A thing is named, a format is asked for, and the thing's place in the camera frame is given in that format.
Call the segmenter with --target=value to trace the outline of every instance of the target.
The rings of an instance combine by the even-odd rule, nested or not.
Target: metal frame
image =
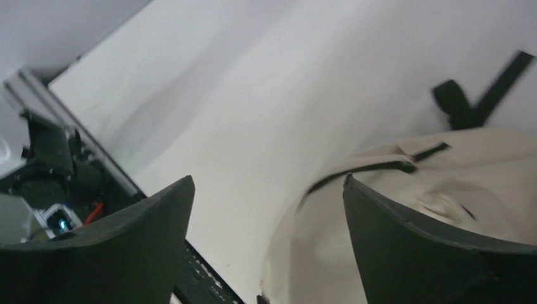
[[[81,122],[29,68],[22,68],[4,82],[3,87],[0,87],[0,98],[21,110],[30,108],[64,127],[75,127],[84,144],[134,201],[146,197]],[[188,241],[185,242],[181,258],[184,263],[174,293],[182,304],[244,303]]]

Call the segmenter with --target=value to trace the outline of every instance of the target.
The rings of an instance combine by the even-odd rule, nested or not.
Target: beige bag
[[[369,170],[385,164],[413,170]],[[364,167],[353,177],[401,205],[467,231],[537,244],[537,139],[505,129],[406,139],[326,170],[289,208],[264,268],[270,304],[367,302],[343,205],[344,173]]]

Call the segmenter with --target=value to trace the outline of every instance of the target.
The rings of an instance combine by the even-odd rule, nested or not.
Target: black strap
[[[423,152],[416,153],[415,155],[411,156],[411,159],[414,163],[418,163],[418,162],[428,159],[429,157],[435,155],[436,153],[439,153],[448,149],[449,147],[450,146],[447,143],[441,142],[436,147],[427,149]],[[375,171],[375,170],[399,170],[399,171],[411,174],[417,170],[417,167],[413,163],[400,160],[400,161],[387,161],[385,163],[375,163],[372,165],[352,168],[349,170],[345,170],[342,172],[328,175],[327,177],[314,183],[313,186],[310,187],[309,190],[306,192],[306,195],[312,194],[313,192],[319,190],[321,187],[326,186],[328,183],[332,182],[333,180],[338,179],[342,176],[346,176],[347,174],[358,173],[358,172],[368,172],[368,171]]]
[[[257,296],[257,304],[270,304],[263,296]]]
[[[453,79],[435,87],[434,99],[438,107],[449,115],[451,129],[464,130],[484,126],[494,109],[517,79],[528,69],[533,59],[533,55],[519,51],[475,107],[470,105],[464,91]]]

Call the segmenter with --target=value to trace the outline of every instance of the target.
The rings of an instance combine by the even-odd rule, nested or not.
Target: white backdrop
[[[191,174],[188,240],[248,303],[285,208],[350,151],[446,129],[430,88],[477,100],[532,0],[155,0],[53,91],[147,193]],[[493,117],[537,135],[537,66]]]

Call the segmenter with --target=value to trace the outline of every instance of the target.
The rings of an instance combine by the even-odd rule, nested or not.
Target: red wire
[[[87,225],[97,219],[98,215],[103,211],[104,203],[95,203],[95,209],[87,216],[84,225]]]

